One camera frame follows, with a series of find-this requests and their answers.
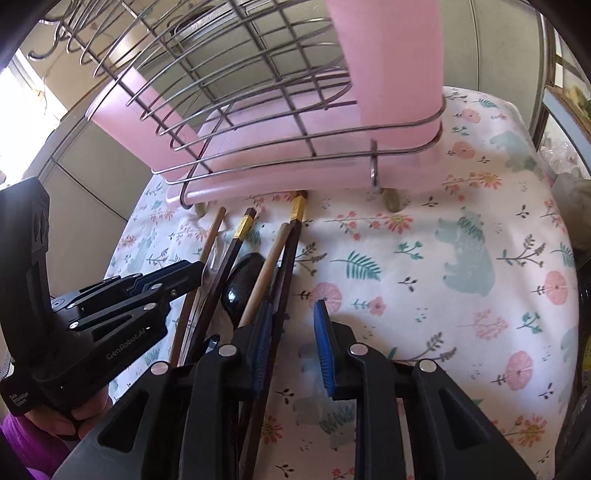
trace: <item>green leaf print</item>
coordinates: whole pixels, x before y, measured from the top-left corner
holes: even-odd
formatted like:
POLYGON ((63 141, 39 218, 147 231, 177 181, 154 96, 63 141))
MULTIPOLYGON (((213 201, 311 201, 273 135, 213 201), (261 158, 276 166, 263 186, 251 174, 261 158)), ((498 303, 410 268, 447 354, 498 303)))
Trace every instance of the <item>green leaf print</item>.
POLYGON ((378 280, 382 270, 378 264, 367 255, 361 255, 353 250, 346 259, 331 260, 331 262, 344 262, 347 264, 347 278, 356 280, 378 280))
POLYGON ((421 248, 423 244, 421 242, 415 242, 413 247, 409 247, 408 242, 403 242, 398 244, 398 250, 395 251, 395 254, 407 254, 413 260, 422 260, 424 257, 418 252, 411 253, 413 250, 417 248, 421 248))
POLYGON ((554 252, 562 253, 562 262, 564 263, 565 267, 574 267, 573 251, 565 244, 560 242, 560 248, 557 250, 552 250, 550 253, 553 254, 554 252))
POLYGON ((479 98, 478 100, 476 100, 472 103, 479 103, 484 108, 499 108, 499 106, 497 104, 491 102, 490 100, 485 100, 484 98, 479 98))
POLYGON ((497 257, 497 260, 504 260, 510 266, 514 264, 519 265, 520 267, 524 267, 527 265, 527 262, 531 262, 533 264, 538 265, 540 268, 544 266, 543 261, 537 261, 533 257, 539 257, 546 247, 546 244, 541 244, 539 247, 534 249, 535 247, 535 239, 534 236, 530 233, 528 236, 525 237, 523 240, 523 251, 519 255, 515 257, 508 257, 507 256, 507 249, 503 249, 502 254, 500 257, 497 257))
POLYGON ((532 317, 531 313, 525 312, 523 314, 523 317, 521 318, 523 325, 520 327, 517 327, 517 330, 519 330, 520 328, 529 328, 531 330, 531 333, 533 333, 534 335, 536 333, 542 333, 542 327, 540 325, 535 324, 536 322, 539 322, 540 320, 541 320, 541 317, 538 312, 534 312, 533 317, 532 317))
POLYGON ((466 103, 466 98, 468 98, 468 95, 460 95, 459 91, 453 90, 451 95, 446 95, 445 98, 448 100, 463 100, 464 103, 466 103))
POLYGON ((257 228, 257 226, 251 227, 251 229, 246 234, 246 241, 256 245, 257 247, 261 246, 261 231, 257 228))
POLYGON ((295 263, 299 266, 303 267, 312 277, 318 272, 315 268, 311 267, 310 265, 318 263, 321 260, 324 260, 328 253, 323 253, 320 255, 315 255, 316 253, 316 242, 312 242, 307 244, 302 250, 301 253, 296 256, 295 263))
POLYGON ((146 366, 150 366, 152 365, 156 360, 158 360, 158 356, 160 354, 160 347, 159 346, 155 346, 154 348, 152 348, 151 350, 149 350, 145 355, 144 355, 144 361, 146 362, 146 366))
POLYGON ((469 137, 470 134, 468 133, 468 129, 466 127, 453 127, 452 128, 452 133, 454 134, 460 134, 463 137, 469 137))
MULTIPOLYGON (((415 355, 412 358, 405 358, 405 359, 397 359, 397 362, 415 362, 417 360, 423 359, 424 355, 426 355, 429 352, 437 352, 439 353, 439 355, 435 356, 435 357, 431 357, 429 358, 429 360, 434 360, 434 361, 439 361, 439 362, 446 362, 448 360, 451 360, 456 352, 457 352, 457 347, 453 347, 451 350, 445 351, 440 353, 440 348, 441 346, 444 344, 445 342, 443 341, 443 334, 441 332, 436 333, 435 335, 432 335, 431 338, 429 340, 427 340, 427 349, 424 352, 421 352, 418 355, 415 355)), ((397 347, 393 347, 390 350, 390 353, 388 355, 388 360, 393 360, 394 359, 394 355, 396 355, 396 351, 397 351, 397 347)))

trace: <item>black spoon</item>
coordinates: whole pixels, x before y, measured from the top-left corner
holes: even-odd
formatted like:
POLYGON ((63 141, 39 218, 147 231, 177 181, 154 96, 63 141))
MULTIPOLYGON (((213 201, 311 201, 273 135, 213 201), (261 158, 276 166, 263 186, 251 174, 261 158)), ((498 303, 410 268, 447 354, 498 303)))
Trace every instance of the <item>black spoon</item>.
POLYGON ((259 253, 245 255, 236 264, 224 286, 220 301, 235 329, 264 262, 265 258, 259 253))

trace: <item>purple sleeve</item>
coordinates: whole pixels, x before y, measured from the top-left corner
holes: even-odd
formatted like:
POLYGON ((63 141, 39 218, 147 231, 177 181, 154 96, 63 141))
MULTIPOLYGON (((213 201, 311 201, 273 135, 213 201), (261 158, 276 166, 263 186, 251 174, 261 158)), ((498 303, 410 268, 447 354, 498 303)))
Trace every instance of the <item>purple sleeve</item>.
POLYGON ((33 470, 32 468, 29 468, 28 470, 35 480, 51 480, 51 478, 39 470, 33 470))
POLYGON ((9 414, 2 424, 2 432, 36 480, 45 480, 47 477, 43 475, 52 476, 70 453, 60 439, 38 429, 24 416, 9 414))

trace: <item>metal wire rack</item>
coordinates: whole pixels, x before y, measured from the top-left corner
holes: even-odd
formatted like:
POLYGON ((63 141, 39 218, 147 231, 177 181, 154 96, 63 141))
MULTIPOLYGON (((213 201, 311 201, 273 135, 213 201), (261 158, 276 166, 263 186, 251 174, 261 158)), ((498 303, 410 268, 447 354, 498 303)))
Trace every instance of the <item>metal wire rack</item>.
MULTIPOLYGON (((110 77, 143 110, 142 119, 151 117, 156 135, 170 136, 170 148, 186 150, 193 161, 166 170, 190 167, 188 174, 170 184, 183 184, 181 204, 190 181, 218 176, 235 169, 216 168, 216 159, 238 151, 255 150, 270 144, 305 141, 305 157, 275 163, 299 163, 335 158, 371 158, 371 178, 376 189, 379 155, 405 155, 426 150, 441 136, 406 150, 380 150, 370 145, 365 151, 319 155, 315 138, 382 128, 406 128, 437 119, 444 111, 409 124, 375 125, 309 133, 303 113, 352 105, 343 99, 351 89, 346 62, 330 17, 318 0, 69 0, 61 2, 42 23, 55 26, 54 44, 44 53, 30 52, 32 60, 43 60, 66 43, 66 51, 80 55, 80 64, 94 63, 94 76, 110 77), (138 69, 146 83, 131 90, 122 81, 131 69, 138 69), (160 97, 150 104, 140 96, 153 87, 160 97), (298 95, 314 93, 317 101, 297 107, 298 95), (271 116, 235 123, 230 113, 260 106, 277 99, 286 108, 271 116), (182 117, 172 123, 163 105, 170 105, 182 117), (292 116, 299 135, 274 142, 253 143, 224 154, 207 155, 207 146, 217 135, 237 131, 274 118, 292 116), (188 125, 198 130, 213 124, 197 141, 183 142, 180 130, 188 125), (205 171, 196 171, 202 166, 205 171)), ((261 168, 270 163, 252 164, 242 169, 261 168)))

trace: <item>pink flower print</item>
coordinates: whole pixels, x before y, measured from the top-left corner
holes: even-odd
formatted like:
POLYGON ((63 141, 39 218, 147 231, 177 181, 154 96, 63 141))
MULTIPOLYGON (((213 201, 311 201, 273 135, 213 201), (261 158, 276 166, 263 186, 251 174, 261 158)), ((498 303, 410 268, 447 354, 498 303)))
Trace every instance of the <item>pink flower print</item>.
POLYGON ((318 300, 324 300, 328 313, 337 313, 340 310, 343 296, 335 284, 322 282, 310 292, 310 304, 314 306, 318 300))
POLYGON ((484 312, 476 312, 474 314, 474 321, 469 325, 459 325, 460 327, 473 327, 476 331, 476 336, 483 340, 492 340, 496 338, 503 330, 509 328, 509 324, 503 317, 497 317, 496 320, 490 318, 491 309, 484 312))
POLYGON ((381 317, 385 310, 386 304, 384 303, 384 299, 382 297, 375 297, 369 302, 369 312, 371 315, 377 315, 378 317, 381 317))
POLYGON ((460 158, 464 160, 470 160, 474 158, 476 150, 468 142, 459 141, 453 144, 452 151, 460 158))
POLYGON ((397 231, 402 235, 405 230, 410 230, 410 224, 413 221, 412 217, 408 215, 391 215, 387 220, 388 230, 391 232, 397 231))
POLYGON ((487 189, 494 188, 496 190, 503 185, 503 181, 497 174, 488 171, 478 174, 478 180, 480 180, 480 183, 482 183, 487 189))
POLYGON ((281 431, 283 427, 281 423, 277 423, 277 419, 272 415, 269 415, 262 423, 261 438, 268 445, 269 442, 277 443, 278 439, 282 439, 283 435, 281 431))
POLYGON ((505 440, 507 440, 510 445, 513 445, 514 438, 511 436, 511 433, 507 432, 503 427, 501 427, 501 424, 498 420, 493 420, 491 423, 496 427, 497 430, 499 430, 499 432, 503 434, 505 440))
POLYGON ((470 123, 473 124, 478 124, 481 120, 480 114, 476 110, 472 110, 471 108, 464 108, 464 110, 462 110, 462 117, 464 118, 464 120, 468 120, 470 123))
POLYGON ((127 235, 123 238, 121 238, 121 240, 119 240, 119 245, 117 245, 117 250, 123 247, 132 247, 135 245, 136 241, 137 241, 137 237, 135 235, 127 235))
POLYGON ((505 379, 511 390, 521 390, 530 382, 534 375, 534 361, 524 351, 514 353, 509 357, 505 368, 505 379))
POLYGON ((546 422, 539 415, 532 415, 531 420, 526 420, 524 427, 518 432, 517 442, 522 447, 532 447, 535 443, 541 442, 544 433, 546 422))
POLYGON ((556 270, 549 272, 548 275, 546 275, 544 291, 548 300, 554 305, 564 305, 566 303, 566 298, 569 296, 566 279, 562 273, 556 270))
POLYGON ((352 466, 346 472, 343 472, 340 468, 335 468, 331 473, 333 476, 332 480, 340 480, 348 476, 355 476, 355 467, 352 466))

